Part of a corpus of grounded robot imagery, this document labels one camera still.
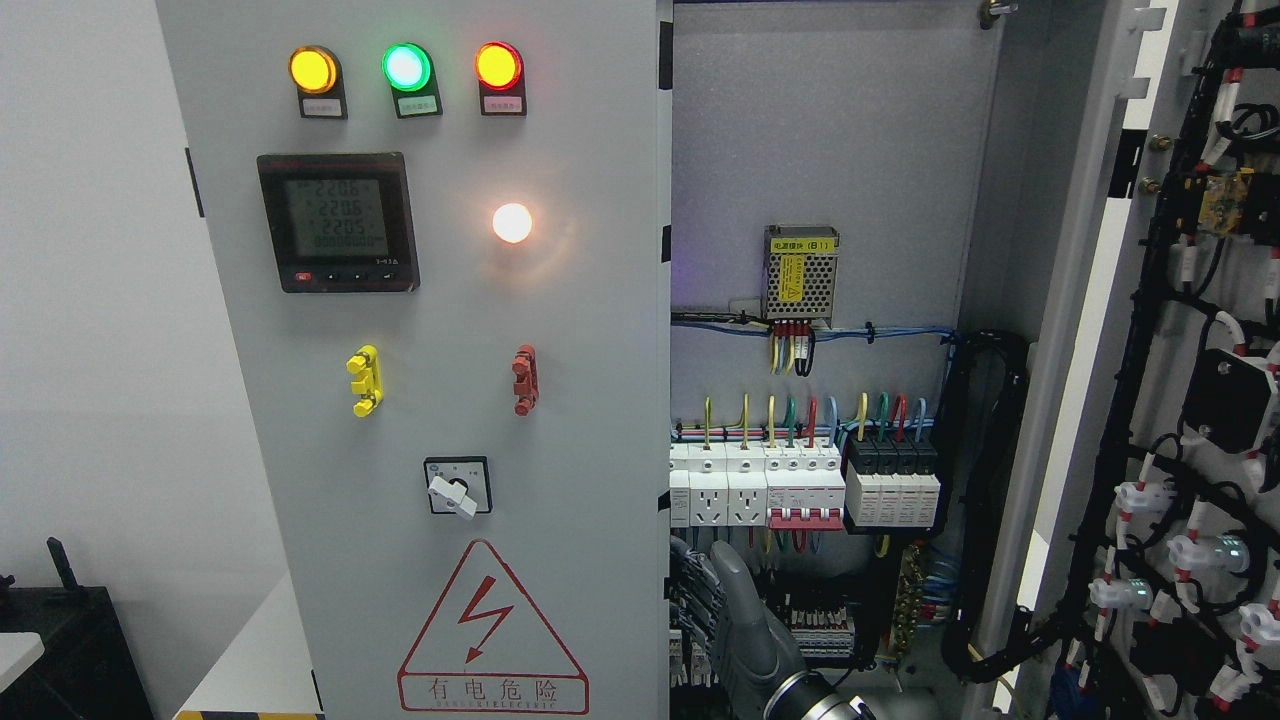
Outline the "dark grey robot hand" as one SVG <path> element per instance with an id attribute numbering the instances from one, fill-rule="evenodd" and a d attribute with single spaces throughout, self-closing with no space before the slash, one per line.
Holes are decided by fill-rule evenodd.
<path id="1" fill-rule="evenodd" d="M 785 683 L 806 671 L 797 643 L 756 593 L 740 553 L 717 541 L 698 552 L 669 537 L 676 618 L 709 653 L 741 719 L 767 719 Z"/>

